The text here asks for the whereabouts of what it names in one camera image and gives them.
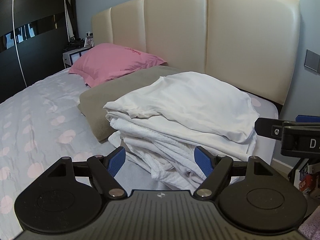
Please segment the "purple fuzzy garment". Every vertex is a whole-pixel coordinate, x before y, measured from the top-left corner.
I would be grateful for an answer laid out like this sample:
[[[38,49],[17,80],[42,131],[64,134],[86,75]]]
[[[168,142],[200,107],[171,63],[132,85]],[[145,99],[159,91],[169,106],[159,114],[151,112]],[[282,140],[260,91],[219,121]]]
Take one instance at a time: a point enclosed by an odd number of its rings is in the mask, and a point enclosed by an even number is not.
[[[307,239],[320,240],[320,216],[319,211],[315,211],[300,227],[299,231]]]

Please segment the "olive green folded blanket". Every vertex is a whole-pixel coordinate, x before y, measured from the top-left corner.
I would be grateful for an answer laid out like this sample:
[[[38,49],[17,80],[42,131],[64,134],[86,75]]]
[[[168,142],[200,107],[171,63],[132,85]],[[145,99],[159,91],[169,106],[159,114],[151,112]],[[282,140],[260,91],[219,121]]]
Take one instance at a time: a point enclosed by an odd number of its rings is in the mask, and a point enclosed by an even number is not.
[[[168,66],[154,66],[138,70],[114,80],[90,88],[80,94],[79,111],[86,117],[91,131],[99,143],[107,141],[116,130],[110,126],[105,118],[106,110],[103,106],[107,102],[116,101],[125,94],[149,86],[161,76],[168,76],[183,72]]]

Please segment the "white bedside table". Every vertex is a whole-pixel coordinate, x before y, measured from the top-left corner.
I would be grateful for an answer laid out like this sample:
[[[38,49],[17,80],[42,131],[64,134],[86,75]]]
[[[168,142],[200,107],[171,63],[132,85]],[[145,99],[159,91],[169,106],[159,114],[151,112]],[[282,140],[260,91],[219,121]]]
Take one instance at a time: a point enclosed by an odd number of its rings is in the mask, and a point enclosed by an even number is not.
[[[71,37],[63,50],[65,68],[71,67],[82,55],[94,46],[93,33],[86,33],[85,38]]]

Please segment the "black sliding wardrobe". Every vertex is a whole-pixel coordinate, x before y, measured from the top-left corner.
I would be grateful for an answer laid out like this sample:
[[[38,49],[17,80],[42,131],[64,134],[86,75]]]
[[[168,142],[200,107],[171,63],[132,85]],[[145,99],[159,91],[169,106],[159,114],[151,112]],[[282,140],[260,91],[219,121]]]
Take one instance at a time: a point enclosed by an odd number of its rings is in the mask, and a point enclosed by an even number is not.
[[[66,0],[1,0],[1,102],[64,68]]]

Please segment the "pink pillow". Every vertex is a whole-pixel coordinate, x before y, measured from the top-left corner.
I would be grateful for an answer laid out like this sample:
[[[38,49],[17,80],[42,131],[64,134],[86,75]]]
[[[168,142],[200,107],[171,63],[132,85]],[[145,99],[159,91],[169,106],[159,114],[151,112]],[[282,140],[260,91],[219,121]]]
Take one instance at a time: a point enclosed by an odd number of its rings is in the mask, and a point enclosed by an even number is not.
[[[138,70],[166,64],[159,56],[112,43],[102,43],[81,56],[69,69],[93,88]]]

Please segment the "white t-shirt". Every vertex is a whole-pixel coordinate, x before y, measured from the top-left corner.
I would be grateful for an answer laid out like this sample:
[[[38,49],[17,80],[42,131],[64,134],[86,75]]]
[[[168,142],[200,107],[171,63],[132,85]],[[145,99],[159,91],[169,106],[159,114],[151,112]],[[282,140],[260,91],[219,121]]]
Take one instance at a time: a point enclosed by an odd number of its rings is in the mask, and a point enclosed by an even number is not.
[[[130,118],[163,116],[188,129],[224,136],[237,143],[253,134],[259,117],[248,94],[197,72],[161,76],[149,86],[107,102],[104,109]]]

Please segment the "red printed bag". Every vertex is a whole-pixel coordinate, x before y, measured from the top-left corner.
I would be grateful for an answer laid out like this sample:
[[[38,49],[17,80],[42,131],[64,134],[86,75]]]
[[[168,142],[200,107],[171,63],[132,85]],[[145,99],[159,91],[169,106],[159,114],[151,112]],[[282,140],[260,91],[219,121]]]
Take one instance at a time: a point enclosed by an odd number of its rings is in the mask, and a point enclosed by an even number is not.
[[[306,163],[299,171],[298,188],[302,193],[319,200],[319,163]]]

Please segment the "stack of white folded clothes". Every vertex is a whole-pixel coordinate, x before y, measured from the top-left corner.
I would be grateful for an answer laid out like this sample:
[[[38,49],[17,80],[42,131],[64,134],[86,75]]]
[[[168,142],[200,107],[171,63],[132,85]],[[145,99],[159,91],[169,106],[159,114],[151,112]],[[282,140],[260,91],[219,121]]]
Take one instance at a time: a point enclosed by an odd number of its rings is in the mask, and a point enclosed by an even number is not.
[[[237,143],[224,136],[188,129],[161,116],[130,119],[108,114],[106,118],[116,130],[109,142],[124,145],[134,163],[171,189],[195,191],[205,180],[194,159],[197,146],[212,155],[224,154],[233,160],[247,161],[257,140],[256,133],[252,133],[245,142]]]

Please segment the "grey wall switch plate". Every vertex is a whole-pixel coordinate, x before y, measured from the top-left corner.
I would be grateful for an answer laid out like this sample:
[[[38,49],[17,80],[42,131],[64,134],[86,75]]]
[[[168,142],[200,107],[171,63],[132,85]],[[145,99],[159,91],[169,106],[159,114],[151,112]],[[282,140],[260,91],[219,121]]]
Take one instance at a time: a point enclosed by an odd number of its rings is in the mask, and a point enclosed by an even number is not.
[[[319,63],[320,63],[320,55],[307,49],[305,61],[304,61],[304,67],[319,73]]]

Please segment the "beige padded headboard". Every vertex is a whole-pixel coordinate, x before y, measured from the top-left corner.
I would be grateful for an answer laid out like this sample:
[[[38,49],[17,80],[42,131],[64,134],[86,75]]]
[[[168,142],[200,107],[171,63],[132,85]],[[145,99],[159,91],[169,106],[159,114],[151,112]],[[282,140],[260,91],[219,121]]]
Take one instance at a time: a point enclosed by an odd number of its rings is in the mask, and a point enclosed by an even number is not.
[[[280,105],[300,33],[299,0],[131,0],[92,17],[96,44],[114,43],[211,75]]]

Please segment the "grey pink-dotted bed sheet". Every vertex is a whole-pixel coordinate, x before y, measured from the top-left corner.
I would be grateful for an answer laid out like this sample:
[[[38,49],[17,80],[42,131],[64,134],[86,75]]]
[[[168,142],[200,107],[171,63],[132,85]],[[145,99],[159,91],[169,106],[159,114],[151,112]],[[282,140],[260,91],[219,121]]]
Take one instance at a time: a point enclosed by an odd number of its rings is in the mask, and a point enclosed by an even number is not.
[[[107,155],[78,107],[87,86],[80,75],[62,70],[1,104],[1,239],[21,227],[14,212],[18,195],[63,156],[85,161]]]

